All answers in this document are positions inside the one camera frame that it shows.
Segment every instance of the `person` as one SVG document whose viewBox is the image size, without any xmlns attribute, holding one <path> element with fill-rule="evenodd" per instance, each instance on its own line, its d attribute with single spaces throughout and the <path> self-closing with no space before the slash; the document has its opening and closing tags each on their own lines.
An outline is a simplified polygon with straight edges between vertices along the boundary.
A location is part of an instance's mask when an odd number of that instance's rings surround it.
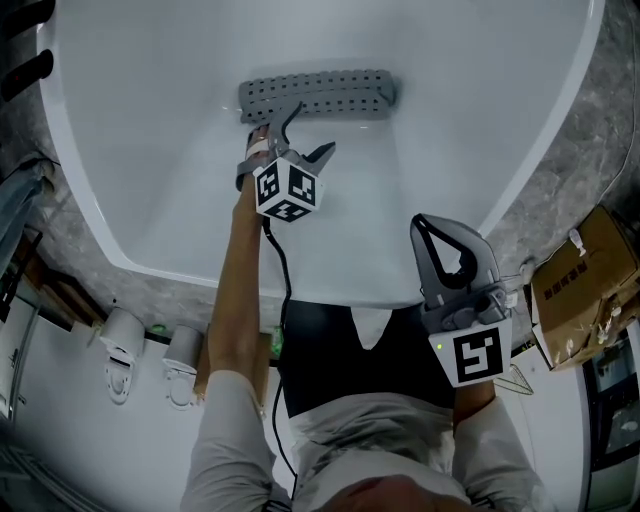
<svg viewBox="0 0 640 512">
<path fill-rule="evenodd" d="M 267 130 L 254 131 L 249 146 Z M 251 384 L 262 227 L 254 196 L 247 175 L 209 328 L 212 373 L 181 510 L 552 510 L 493 383 L 451 387 L 418 306 L 394 311 L 365 350 L 349 308 L 289 304 L 279 361 L 296 441 L 289 498 L 274 482 Z"/>
</svg>

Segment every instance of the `cardboard box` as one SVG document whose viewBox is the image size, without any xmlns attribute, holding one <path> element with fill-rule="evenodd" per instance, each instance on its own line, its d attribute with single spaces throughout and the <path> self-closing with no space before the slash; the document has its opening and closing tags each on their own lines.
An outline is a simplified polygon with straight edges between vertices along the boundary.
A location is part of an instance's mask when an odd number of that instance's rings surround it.
<svg viewBox="0 0 640 512">
<path fill-rule="evenodd" d="M 200 351 L 200 359 L 198 359 L 198 368 L 196 373 L 196 382 L 193 387 L 199 399 L 204 400 L 206 397 L 207 383 L 209 375 L 211 375 L 211 365 L 209 364 L 209 347 L 207 337 L 205 337 L 202 349 Z M 251 384 L 256 391 L 256 397 L 262 407 L 265 405 L 267 396 L 267 384 L 269 382 L 269 362 L 271 360 L 271 335 L 260 333 L 258 340 L 258 349 L 256 352 L 256 362 L 253 367 L 253 377 Z"/>
<path fill-rule="evenodd" d="M 640 260 L 609 213 L 596 207 L 578 232 L 587 254 L 567 240 L 531 282 L 533 332 L 553 369 L 589 360 L 640 313 Z"/>
</svg>

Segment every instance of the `perforated mat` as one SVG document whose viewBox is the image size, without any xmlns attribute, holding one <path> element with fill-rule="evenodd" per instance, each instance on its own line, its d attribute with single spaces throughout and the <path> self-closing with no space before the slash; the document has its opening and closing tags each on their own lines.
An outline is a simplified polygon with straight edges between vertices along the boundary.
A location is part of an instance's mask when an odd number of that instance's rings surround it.
<svg viewBox="0 0 640 512">
<path fill-rule="evenodd" d="M 391 73 L 383 70 L 325 71 L 260 78 L 238 89 L 241 122 L 263 123 L 281 106 L 302 101 L 299 116 L 386 119 L 395 103 Z"/>
</svg>

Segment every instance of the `shirt sleeve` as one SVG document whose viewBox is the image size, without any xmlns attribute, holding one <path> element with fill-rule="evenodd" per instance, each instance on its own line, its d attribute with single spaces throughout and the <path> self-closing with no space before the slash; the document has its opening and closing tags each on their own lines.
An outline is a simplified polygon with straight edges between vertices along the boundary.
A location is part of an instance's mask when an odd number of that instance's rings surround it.
<svg viewBox="0 0 640 512">
<path fill-rule="evenodd" d="M 286 491 L 273 480 L 274 461 L 251 383 L 232 371 L 211 374 L 180 510 L 290 510 Z"/>
<path fill-rule="evenodd" d="M 455 443 L 452 474 L 474 505 L 555 510 L 499 397 L 458 425 Z"/>
</svg>

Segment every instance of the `gray marble floor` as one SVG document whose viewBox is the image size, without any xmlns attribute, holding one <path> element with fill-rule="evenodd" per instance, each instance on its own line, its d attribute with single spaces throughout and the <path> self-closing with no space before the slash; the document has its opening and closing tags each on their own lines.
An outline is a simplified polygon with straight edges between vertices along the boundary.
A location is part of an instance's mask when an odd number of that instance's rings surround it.
<svg viewBox="0 0 640 512">
<path fill-rule="evenodd" d="M 609 0 L 596 50 L 567 119 L 535 173 L 489 236 L 503 274 L 518 273 L 527 257 L 546 258 L 599 201 L 617 175 L 632 138 L 634 49 L 632 21 L 640 50 L 640 16 L 631 0 Z M 3 11 L 19 0 L 4 2 Z M 26 34 L 0 51 L 0 74 L 35 54 L 33 34 Z M 624 173 L 603 202 L 631 224 L 640 219 L 638 146 L 634 145 Z M 0 105 L 0 172 L 6 176 L 34 149 L 55 158 L 37 86 L 12 102 Z M 145 325 L 178 323 L 204 328 L 215 290 L 124 271 L 112 266 L 98 247 L 73 197 L 51 222 L 47 214 L 65 196 L 58 173 L 56 199 L 48 199 L 34 223 L 46 230 L 40 247 L 48 263 L 75 276 L 108 311 L 114 304 L 132 311 Z M 513 287 L 518 281 L 510 281 Z M 261 299 L 261 323 L 277 323 L 279 299 Z M 530 328 L 524 304 L 517 307 L 516 338 Z M 361 314 L 369 323 L 379 315 Z M 373 329 L 375 335 L 381 327 Z"/>
</svg>

